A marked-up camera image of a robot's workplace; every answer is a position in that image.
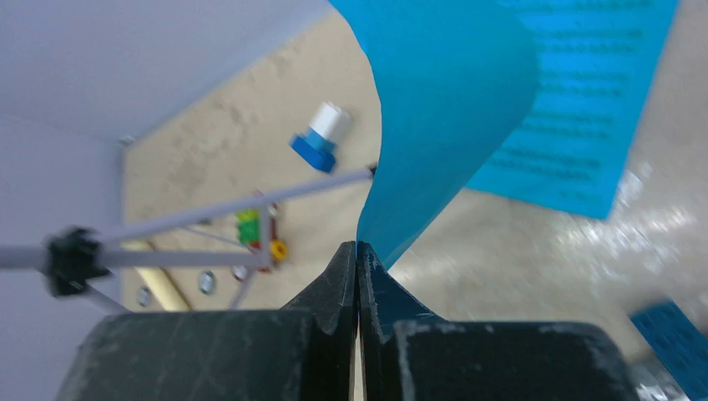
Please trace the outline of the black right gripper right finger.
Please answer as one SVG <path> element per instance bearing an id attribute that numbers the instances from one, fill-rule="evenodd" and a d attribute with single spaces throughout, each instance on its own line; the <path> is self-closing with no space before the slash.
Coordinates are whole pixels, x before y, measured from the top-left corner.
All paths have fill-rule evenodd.
<path id="1" fill-rule="evenodd" d="M 618 347 L 586 322 L 454 322 L 357 244 L 367 400 L 636 400 Z"/>

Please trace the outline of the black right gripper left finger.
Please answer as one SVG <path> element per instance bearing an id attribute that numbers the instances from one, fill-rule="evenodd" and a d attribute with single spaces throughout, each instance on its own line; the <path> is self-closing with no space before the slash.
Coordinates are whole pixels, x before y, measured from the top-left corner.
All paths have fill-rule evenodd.
<path id="1" fill-rule="evenodd" d="M 60 400 L 349 400 L 356 245 L 271 310 L 113 315 L 85 338 Z"/>

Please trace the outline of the cream microphone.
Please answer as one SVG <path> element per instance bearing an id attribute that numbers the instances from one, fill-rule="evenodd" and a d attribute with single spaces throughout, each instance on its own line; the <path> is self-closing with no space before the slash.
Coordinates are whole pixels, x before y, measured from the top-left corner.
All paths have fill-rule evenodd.
<path id="1" fill-rule="evenodd" d="M 121 272 L 122 303 L 132 312 L 188 312 L 192 308 L 185 296 L 174 284 L 172 277 L 162 267 L 129 267 Z M 141 307 L 136 301 L 139 287 L 146 286 L 153 295 L 149 307 Z"/>

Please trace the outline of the lilac tripod music stand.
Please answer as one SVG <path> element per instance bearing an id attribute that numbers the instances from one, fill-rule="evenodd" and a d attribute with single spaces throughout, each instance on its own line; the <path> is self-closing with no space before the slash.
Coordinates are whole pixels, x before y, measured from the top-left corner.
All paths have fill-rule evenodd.
<path id="1" fill-rule="evenodd" d="M 256 192 L 214 206 L 203 206 L 157 219 L 121 226 L 105 233 L 71 226 L 37 245 L 2 245 L 1 268 L 4 271 L 34 270 L 41 275 L 49 294 L 55 298 L 81 297 L 106 313 L 123 313 L 121 272 L 129 267 L 164 268 L 190 304 L 199 308 L 237 308 L 245 299 L 259 267 L 268 266 L 266 250 L 268 222 L 262 235 L 263 248 L 256 253 L 236 239 L 236 211 L 259 207 L 272 201 L 282 204 L 294 198 L 370 180 L 374 166 L 335 174 L 267 192 Z M 278 233 L 284 240 L 284 231 Z M 250 276 L 238 282 L 231 274 L 233 266 L 250 269 Z M 211 296 L 201 293 L 198 277 L 212 271 L 217 285 Z"/>

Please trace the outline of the teal sheet music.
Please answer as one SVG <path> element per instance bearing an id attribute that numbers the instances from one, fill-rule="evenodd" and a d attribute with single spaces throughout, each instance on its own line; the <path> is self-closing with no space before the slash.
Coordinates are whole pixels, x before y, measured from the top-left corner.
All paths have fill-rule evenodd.
<path id="1" fill-rule="evenodd" d="M 509 1 L 539 54 L 539 91 L 469 187 L 606 218 L 674 19 L 669 0 Z"/>
<path id="2" fill-rule="evenodd" d="M 392 266 L 521 124 L 534 36 L 498 1 L 335 1 L 380 100 L 377 170 L 357 240 Z"/>

